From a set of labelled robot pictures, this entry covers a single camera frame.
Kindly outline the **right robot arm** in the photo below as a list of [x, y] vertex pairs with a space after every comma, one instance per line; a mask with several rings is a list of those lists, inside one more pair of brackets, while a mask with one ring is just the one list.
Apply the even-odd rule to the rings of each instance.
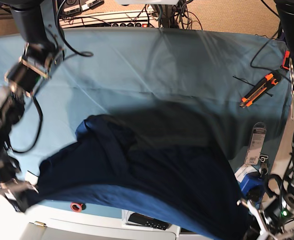
[[6, 0], [4, 4], [9, 6], [26, 45], [0, 88], [0, 188], [28, 188], [27, 183], [17, 180], [20, 167], [7, 154], [11, 148], [9, 135], [24, 115], [26, 98], [36, 106], [39, 121], [43, 120], [35, 92], [52, 77], [65, 56], [59, 26], [61, 6], [55, 0]]

